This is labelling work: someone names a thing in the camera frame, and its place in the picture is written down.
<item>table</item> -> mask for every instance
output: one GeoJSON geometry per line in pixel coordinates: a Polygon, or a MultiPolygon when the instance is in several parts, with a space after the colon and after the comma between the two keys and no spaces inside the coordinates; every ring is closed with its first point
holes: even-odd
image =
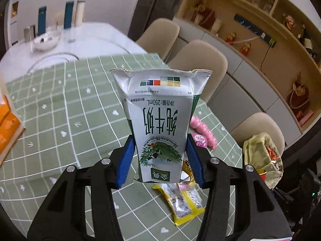
{"type": "Polygon", "coordinates": [[[30,42],[24,43],[24,41],[11,47],[0,62],[4,80],[9,82],[25,75],[36,62],[39,64],[33,70],[66,60],[74,61],[76,57],[90,58],[100,55],[146,53],[140,46],[108,23],[86,22],[80,27],[66,30],[60,26],[58,30],[61,31],[61,39],[58,45],[50,51],[41,52],[34,49],[31,52],[30,42]]]}
{"type": "MultiPolygon", "coordinates": [[[[39,206],[68,165],[92,166],[123,146],[130,130],[109,72],[167,67],[156,54],[124,54],[86,58],[36,70],[7,83],[26,131],[0,168],[0,202],[26,234],[39,206]]],[[[213,156],[242,166],[242,150],[200,100],[195,115],[219,141],[213,156]]],[[[203,215],[176,227],[171,210],[153,184],[133,183],[138,166],[133,158],[123,188],[113,192],[118,222],[125,240],[195,240],[203,215]]],[[[208,191],[198,189],[206,204],[208,191]]],[[[87,233],[92,229],[90,193],[86,192],[87,233]]],[[[231,187],[229,225],[232,231],[235,193],[231,187]]]]}

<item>beige chair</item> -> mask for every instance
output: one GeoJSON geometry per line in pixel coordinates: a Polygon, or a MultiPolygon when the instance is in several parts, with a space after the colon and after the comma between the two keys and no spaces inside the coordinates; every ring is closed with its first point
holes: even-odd
{"type": "Polygon", "coordinates": [[[176,70],[205,69],[213,71],[201,95],[201,99],[206,103],[227,70],[226,57],[212,45],[200,40],[191,41],[183,47],[167,65],[176,70]]]}
{"type": "Polygon", "coordinates": [[[264,112],[255,113],[245,121],[242,121],[232,130],[231,136],[240,147],[243,147],[244,141],[262,132],[270,135],[281,156],[284,151],[284,137],[282,131],[275,121],[264,112]]]}
{"type": "Polygon", "coordinates": [[[179,35],[179,25],[159,18],[145,30],[136,43],[148,53],[157,53],[165,60],[179,35]]]}

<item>green checkered tablecloth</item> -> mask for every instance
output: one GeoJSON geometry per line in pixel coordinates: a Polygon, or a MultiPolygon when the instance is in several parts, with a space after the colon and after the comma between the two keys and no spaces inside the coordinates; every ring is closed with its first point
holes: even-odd
{"type": "MultiPolygon", "coordinates": [[[[115,67],[141,70],[167,66],[156,54],[115,55],[58,64],[7,83],[26,130],[0,167],[0,202],[24,235],[68,165],[92,166],[123,146],[130,134],[110,73],[115,67]]],[[[241,167],[242,150],[202,100],[195,115],[212,129],[219,142],[211,154],[241,167]]],[[[195,240],[203,215],[176,227],[165,199],[151,188],[153,184],[133,183],[137,166],[135,155],[126,183],[113,192],[124,239],[195,240]]],[[[205,206],[208,191],[198,192],[205,206]]],[[[89,190],[85,198],[87,233],[93,236],[89,190]]],[[[234,205],[231,187],[227,234],[233,227],[234,205]]]]}

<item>orange box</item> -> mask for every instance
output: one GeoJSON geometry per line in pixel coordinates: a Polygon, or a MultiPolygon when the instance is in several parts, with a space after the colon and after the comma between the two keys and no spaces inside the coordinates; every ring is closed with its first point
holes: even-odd
{"type": "Polygon", "coordinates": [[[25,130],[0,74],[0,166],[25,130]]]}

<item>green logo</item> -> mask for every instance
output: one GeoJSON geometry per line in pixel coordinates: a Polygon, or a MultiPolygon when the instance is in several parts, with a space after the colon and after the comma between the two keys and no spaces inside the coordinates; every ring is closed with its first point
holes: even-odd
{"type": "Polygon", "coordinates": [[[152,179],[158,179],[158,180],[163,180],[168,182],[170,181],[171,173],[169,171],[163,171],[163,170],[151,168],[150,173],[151,173],[152,179]]]}

